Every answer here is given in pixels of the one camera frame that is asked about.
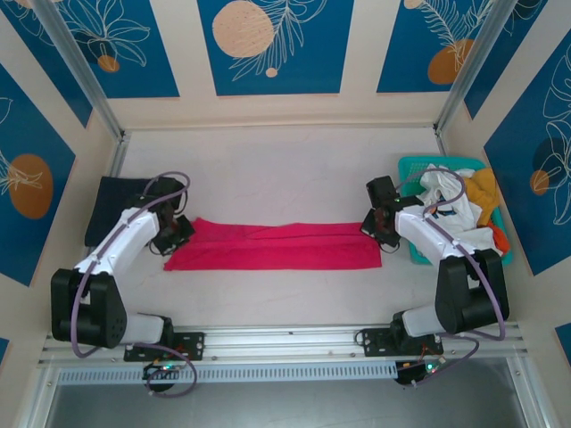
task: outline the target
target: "black cloth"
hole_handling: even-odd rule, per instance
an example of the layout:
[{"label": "black cloth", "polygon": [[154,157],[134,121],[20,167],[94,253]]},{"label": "black cloth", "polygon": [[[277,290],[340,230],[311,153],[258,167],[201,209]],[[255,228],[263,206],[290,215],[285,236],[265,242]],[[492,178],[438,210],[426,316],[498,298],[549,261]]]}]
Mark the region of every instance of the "black cloth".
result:
[{"label": "black cloth", "polygon": [[132,198],[143,193],[149,178],[101,177],[97,200],[89,226],[85,245],[96,247],[119,221],[121,212]]}]

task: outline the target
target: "beige wall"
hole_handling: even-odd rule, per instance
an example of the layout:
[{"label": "beige wall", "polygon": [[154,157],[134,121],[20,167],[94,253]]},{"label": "beige wall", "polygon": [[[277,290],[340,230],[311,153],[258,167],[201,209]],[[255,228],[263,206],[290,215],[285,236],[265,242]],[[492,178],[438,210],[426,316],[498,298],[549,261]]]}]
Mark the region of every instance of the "beige wall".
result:
[{"label": "beige wall", "polygon": [[0,337],[11,343],[0,375],[0,425],[9,427],[20,411],[30,372],[50,330],[51,275],[57,268],[73,267],[83,253],[99,177],[108,169],[114,142],[96,114],[87,129],[81,126],[1,13],[0,63],[76,154],[32,285],[28,288],[0,275]]},{"label": "beige wall", "polygon": [[[570,15],[568,0],[546,4],[475,119],[462,106],[445,130],[444,142],[451,155],[484,159],[485,143],[569,31]],[[522,328],[560,421],[569,421],[571,367],[554,328],[571,321],[571,259],[532,276],[505,205],[502,213],[514,249],[514,261],[506,268],[511,314]]]},{"label": "beige wall", "polygon": [[[335,7],[335,0],[330,3],[328,7]],[[110,103],[126,128],[395,122],[432,125],[448,93],[377,94],[400,3],[355,0],[339,95],[218,98],[196,0],[151,0],[180,98]]]}]

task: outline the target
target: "metal bracket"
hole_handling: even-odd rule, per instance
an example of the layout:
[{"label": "metal bracket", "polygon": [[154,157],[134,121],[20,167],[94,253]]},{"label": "metal bracket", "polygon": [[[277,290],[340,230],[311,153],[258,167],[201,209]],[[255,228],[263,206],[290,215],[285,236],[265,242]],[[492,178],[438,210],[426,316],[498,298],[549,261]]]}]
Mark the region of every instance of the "metal bracket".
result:
[{"label": "metal bracket", "polygon": [[115,154],[113,155],[112,164],[109,168],[107,176],[109,177],[119,177],[121,170],[123,168],[123,162],[125,161],[125,156],[127,155],[128,145],[131,141],[131,132],[124,131],[123,137],[117,144],[115,148]]},{"label": "metal bracket", "polygon": [[63,21],[54,2],[30,0],[29,4],[33,8],[37,20],[52,39],[55,48],[70,69],[71,74],[77,80],[79,87],[81,87],[91,105],[99,113],[103,124],[115,141],[119,142],[123,137],[120,123],[109,105],[103,89],[99,85],[99,81],[87,63],[78,43]]},{"label": "metal bracket", "polygon": [[[202,361],[204,350],[204,333],[174,333],[172,349],[179,350],[182,355],[191,361]],[[123,360],[126,362],[152,362],[157,358],[168,361],[180,361],[175,356],[165,356],[161,350],[150,350],[148,348],[125,349]]]},{"label": "metal bracket", "polygon": [[395,345],[390,328],[365,328],[355,334],[355,341],[360,334],[365,357],[419,357],[425,349],[435,355],[444,353],[442,341],[434,334],[408,338],[399,347]]}]

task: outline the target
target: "yellow cloth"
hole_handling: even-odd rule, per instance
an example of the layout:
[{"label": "yellow cloth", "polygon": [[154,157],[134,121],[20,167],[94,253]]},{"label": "yellow cloth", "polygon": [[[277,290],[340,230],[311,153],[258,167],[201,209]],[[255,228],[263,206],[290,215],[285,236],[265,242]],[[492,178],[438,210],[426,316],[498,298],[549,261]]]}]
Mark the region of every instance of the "yellow cloth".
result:
[{"label": "yellow cloth", "polygon": [[470,202],[482,208],[482,214],[478,219],[479,226],[486,226],[492,216],[492,211],[500,205],[500,194],[496,177],[491,168],[476,171],[471,178],[465,178],[466,195]]}]

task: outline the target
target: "orange circle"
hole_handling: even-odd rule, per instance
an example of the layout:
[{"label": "orange circle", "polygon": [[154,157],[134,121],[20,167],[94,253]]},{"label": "orange circle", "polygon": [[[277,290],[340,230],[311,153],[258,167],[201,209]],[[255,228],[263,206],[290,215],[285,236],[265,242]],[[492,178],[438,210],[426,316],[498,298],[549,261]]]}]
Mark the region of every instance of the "orange circle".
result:
[{"label": "orange circle", "polygon": [[529,185],[532,187],[532,192],[541,196],[550,187],[550,176],[547,175],[547,172],[538,169],[532,174]]},{"label": "orange circle", "polygon": [[108,73],[116,73],[119,71],[119,62],[109,55],[101,55],[97,58],[97,65],[101,67],[101,70],[107,71]]},{"label": "orange circle", "polygon": [[407,9],[416,9],[422,4],[423,0],[404,0],[404,7]]},{"label": "orange circle", "polygon": [[54,179],[47,163],[35,154],[21,154],[12,161],[8,176],[14,208],[25,218],[42,218],[54,196]]},{"label": "orange circle", "polygon": [[212,34],[224,54],[249,58],[268,49],[274,41],[274,26],[257,4],[235,0],[214,17]]},{"label": "orange circle", "polygon": [[[474,40],[463,39],[456,42],[454,46],[444,47],[444,49],[437,53],[428,66],[428,78],[430,81],[435,85],[449,85],[450,83],[454,83],[460,71],[460,67],[464,63],[464,60],[466,60],[473,44]],[[459,54],[459,64],[457,63],[457,53]]]}]

